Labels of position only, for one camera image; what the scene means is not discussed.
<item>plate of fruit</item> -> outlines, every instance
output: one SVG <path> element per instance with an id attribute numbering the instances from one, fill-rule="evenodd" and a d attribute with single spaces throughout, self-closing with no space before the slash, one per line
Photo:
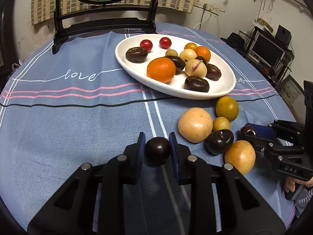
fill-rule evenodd
<path id="1" fill-rule="evenodd" d="M 213 99 L 236 84 L 234 72 L 219 55 L 175 36 L 135 35 L 116 46 L 115 56 L 140 83 L 179 98 Z"/>

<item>human hand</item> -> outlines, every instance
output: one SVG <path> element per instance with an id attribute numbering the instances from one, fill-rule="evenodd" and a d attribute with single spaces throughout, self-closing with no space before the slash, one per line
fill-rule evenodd
<path id="1" fill-rule="evenodd" d="M 312 187 L 313 186 L 313 178 L 310 181 L 302 181 L 299 179 L 295 179 L 292 177 L 286 177 L 286 181 L 284 184 L 284 189 L 288 193 L 289 191 L 294 192 L 295 191 L 295 184 L 303 184 L 306 187 Z"/>

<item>round table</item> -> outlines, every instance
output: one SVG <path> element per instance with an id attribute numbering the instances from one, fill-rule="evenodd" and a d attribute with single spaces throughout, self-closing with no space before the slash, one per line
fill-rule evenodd
<path id="1" fill-rule="evenodd" d="M 273 87 L 223 41 L 166 23 L 157 24 L 157 32 L 206 46 L 230 65 L 237 82 L 229 96 L 240 101 L 239 116 L 231 124 L 233 132 L 248 122 L 294 121 Z M 147 140 L 175 132 L 177 141 L 193 155 L 209 164 L 223 164 L 222 155 L 208 155 L 203 143 L 189 143 L 177 131 L 177 121 L 188 108 L 205 108 L 214 118 L 216 100 L 165 99 L 167 95 L 131 78 L 114 51 L 121 40 L 134 34 L 138 33 L 124 29 L 75 38 L 55 55 L 49 41 L 27 59 L 3 90 L 0 102 L 18 105 L 0 111 L 0 196 L 24 229 L 82 163 L 106 163 L 135 143 L 140 132 Z M 284 197 L 284 176 L 271 170 L 258 153 L 255 167 L 245 178 L 289 226 L 295 207 Z M 144 165 L 139 183 L 125 186 L 124 194 L 127 234 L 188 233 L 190 187 L 177 185 L 170 163 L 158 168 Z"/>

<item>dark purple fruit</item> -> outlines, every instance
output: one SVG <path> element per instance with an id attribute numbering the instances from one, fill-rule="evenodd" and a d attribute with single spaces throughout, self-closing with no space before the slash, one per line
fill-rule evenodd
<path id="1" fill-rule="evenodd" d="M 208 78 L 210 80 L 217 81 L 222 76 L 222 73 L 221 73 L 220 69 L 217 68 L 213 64 L 208 63 L 207 64 L 207 69 L 208 69 L 208 72 L 207 72 L 206 78 Z"/>
<path id="2" fill-rule="evenodd" d="M 223 129 L 211 134 L 205 139 L 205 149 L 208 153 L 219 155 L 230 149 L 234 142 L 234 134 L 231 130 Z"/>
<path id="3" fill-rule="evenodd" d="M 205 66 L 208 65 L 207 61 L 206 61 L 205 58 L 202 57 L 202 56 L 197 56 L 195 59 L 198 59 L 198 60 L 202 61 L 202 62 L 205 64 Z"/>
<path id="4" fill-rule="evenodd" d="M 167 58 L 170 58 L 172 62 L 176 66 L 176 73 L 181 72 L 185 68 L 185 61 L 181 59 L 179 56 L 166 56 Z"/>
<path id="5" fill-rule="evenodd" d="M 142 47 L 130 48 L 126 52 L 126 59 L 131 62 L 144 62 L 148 56 L 148 50 Z"/>
<path id="6" fill-rule="evenodd" d="M 207 93 L 210 89 L 209 83 L 198 76 L 189 76 L 185 80 L 185 89 Z"/>
<path id="7" fill-rule="evenodd" d="M 245 125 L 244 127 L 242 127 L 240 129 L 240 133 L 241 135 L 245 135 L 245 134 L 252 135 L 252 136 L 257 135 L 256 129 L 251 125 Z"/>
<path id="8" fill-rule="evenodd" d="M 161 166 L 171 154 L 171 146 L 166 138 L 155 137 L 145 145 L 145 156 L 149 164 Z"/>

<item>person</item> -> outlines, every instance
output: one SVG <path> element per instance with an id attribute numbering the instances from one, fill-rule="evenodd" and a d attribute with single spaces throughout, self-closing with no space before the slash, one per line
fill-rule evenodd
<path id="1" fill-rule="evenodd" d="M 295 191 L 295 184 L 303 184 L 304 187 L 297 196 L 297 199 L 295 200 L 295 206 L 296 206 L 296 213 L 295 216 L 298 218 L 303 210 L 305 209 L 306 205 L 309 203 L 310 199 L 312 198 L 313 195 L 313 178 L 310 181 L 302 181 L 299 179 L 295 179 L 292 177 L 287 176 L 285 185 L 284 185 L 284 190 L 286 192 Z"/>

